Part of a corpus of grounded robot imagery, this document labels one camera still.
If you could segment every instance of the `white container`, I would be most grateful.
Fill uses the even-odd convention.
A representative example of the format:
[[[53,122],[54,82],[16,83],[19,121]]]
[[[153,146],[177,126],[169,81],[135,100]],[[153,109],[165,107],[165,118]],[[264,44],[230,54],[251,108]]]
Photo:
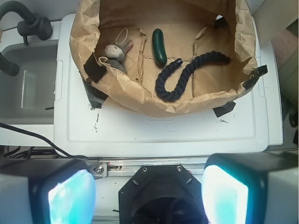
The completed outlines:
[[[217,118],[213,110],[156,119],[103,105],[93,109],[71,57],[74,15],[61,21],[54,104],[54,143],[89,157],[186,157],[260,152],[269,144],[263,77],[234,110]],[[256,59],[261,66],[260,48]]]

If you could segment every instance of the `black faucet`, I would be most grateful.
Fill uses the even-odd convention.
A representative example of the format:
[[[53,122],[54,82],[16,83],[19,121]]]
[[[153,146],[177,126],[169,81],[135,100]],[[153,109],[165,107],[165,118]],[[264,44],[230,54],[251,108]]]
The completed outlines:
[[[28,45],[27,36],[36,35],[40,40],[48,40],[52,35],[52,27],[47,17],[33,14],[29,9],[18,1],[8,1],[0,6],[0,20],[8,12],[17,13],[24,21],[18,23],[18,32]],[[8,60],[0,53],[0,70],[10,76],[16,76],[20,67]]]

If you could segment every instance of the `green cucumber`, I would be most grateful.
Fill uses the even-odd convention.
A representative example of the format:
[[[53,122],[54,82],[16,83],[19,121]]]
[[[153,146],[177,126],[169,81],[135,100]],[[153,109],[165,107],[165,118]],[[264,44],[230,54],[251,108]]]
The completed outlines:
[[[166,65],[167,55],[165,52],[164,36],[162,30],[160,29],[154,30],[152,41],[153,41],[153,52],[154,52],[155,62],[158,65]]]

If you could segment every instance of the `bunny ear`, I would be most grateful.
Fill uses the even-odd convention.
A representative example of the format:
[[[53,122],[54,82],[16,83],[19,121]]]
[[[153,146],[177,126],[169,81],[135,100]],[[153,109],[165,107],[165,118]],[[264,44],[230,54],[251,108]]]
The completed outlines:
[[[125,45],[126,52],[128,52],[133,47],[133,45],[133,41],[128,41]]]

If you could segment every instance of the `wall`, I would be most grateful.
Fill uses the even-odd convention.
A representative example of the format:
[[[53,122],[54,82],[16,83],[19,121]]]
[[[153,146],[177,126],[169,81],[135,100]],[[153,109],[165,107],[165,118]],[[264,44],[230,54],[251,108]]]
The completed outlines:
[[[0,0],[0,5],[8,0]],[[47,16],[50,20],[61,20],[68,14],[75,13],[80,0],[18,0],[26,5],[33,13]],[[253,14],[264,0],[247,0]],[[15,13],[8,13],[0,21],[0,29],[7,30],[17,26],[21,18]]]

